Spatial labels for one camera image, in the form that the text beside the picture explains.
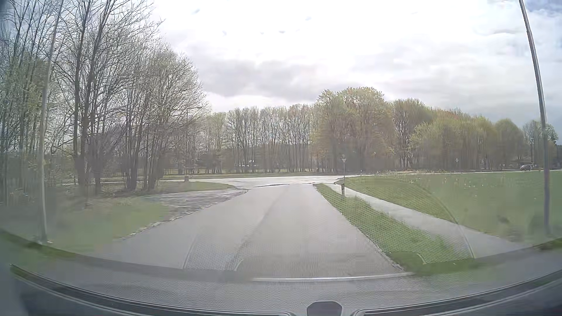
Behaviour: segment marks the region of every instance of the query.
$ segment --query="road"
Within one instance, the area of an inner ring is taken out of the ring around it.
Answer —
[[[277,186],[282,184],[317,184],[334,183],[341,179],[342,175],[299,175],[292,177],[254,177],[254,178],[225,178],[225,179],[193,179],[192,181],[226,183],[237,188],[251,189],[255,187]]]
[[[221,179],[251,189],[116,241],[96,256],[178,269],[233,270],[260,278],[402,273],[310,184],[336,178]]]

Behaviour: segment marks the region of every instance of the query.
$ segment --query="sky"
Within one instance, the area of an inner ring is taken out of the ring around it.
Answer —
[[[562,134],[562,0],[526,0],[546,99]],[[369,86],[518,125],[538,97],[518,1],[155,0],[164,39],[194,62],[214,111],[312,103]]]

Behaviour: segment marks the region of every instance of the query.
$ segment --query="sidewalk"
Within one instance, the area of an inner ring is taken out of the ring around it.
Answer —
[[[327,184],[327,186],[332,190],[341,193],[340,185]],[[411,227],[419,228],[431,234],[442,236],[445,240],[451,242],[457,249],[468,249],[473,254],[474,258],[502,254],[504,252],[523,249],[530,246],[478,232],[468,227],[451,223],[448,220],[436,218],[425,213],[408,209],[376,197],[356,192],[349,188],[346,188],[346,196],[359,197],[369,203],[373,209],[384,212]]]

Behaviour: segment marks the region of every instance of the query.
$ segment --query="pole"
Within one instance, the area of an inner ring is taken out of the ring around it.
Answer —
[[[544,212],[544,225],[545,233],[550,234],[550,166],[549,166],[549,138],[546,134],[546,113],[545,113],[545,96],[542,91],[541,82],[541,72],[538,68],[537,51],[534,46],[533,33],[531,33],[531,27],[529,26],[529,18],[527,17],[527,10],[525,9],[525,3],[523,0],[519,0],[519,6],[521,7],[521,13],[523,14],[523,20],[525,22],[525,28],[527,29],[527,38],[529,39],[529,47],[531,49],[531,58],[533,59],[534,66],[534,77],[537,82],[537,94],[538,94],[538,108],[541,112],[541,130],[542,130],[542,142],[544,150],[544,179],[545,179],[545,200],[543,205]]]
[[[51,81],[51,63],[53,58],[53,50],[55,48],[55,37],[57,36],[57,26],[58,21],[61,18],[62,12],[62,2],[58,7],[57,20],[55,22],[55,27],[53,28],[53,36],[51,38],[51,47],[49,47],[49,57],[47,59],[47,76],[45,77],[45,83],[43,84],[43,96],[41,99],[41,121],[39,122],[39,203],[40,203],[40,215],[41,215],[41,225],[40,225],[40,236],[39,242],[41,244],[48,243],[47,238],[47,208],[45,206],[45,125],[47,121],[47,96],[49,94],[49,81]]]

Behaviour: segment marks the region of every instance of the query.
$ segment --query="forest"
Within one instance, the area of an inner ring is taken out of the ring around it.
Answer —
[[[72,179],[94,194],[109,176],[121,176],[128,190],[152,190],[170,169],[341,173],[343,156],[350,173],[543,164],[536,120],[521,127],[509,118],[492,122],[454,105],[387,100],[372,87],[319,91],[310,104],[213,112],[197,65],[165,42],[145,1],[9,0],[4,9],[0,201],[38,185],[38,155],[48,185]],[[549,159],[559,163],[558,135],[551,125],[546,131]]]

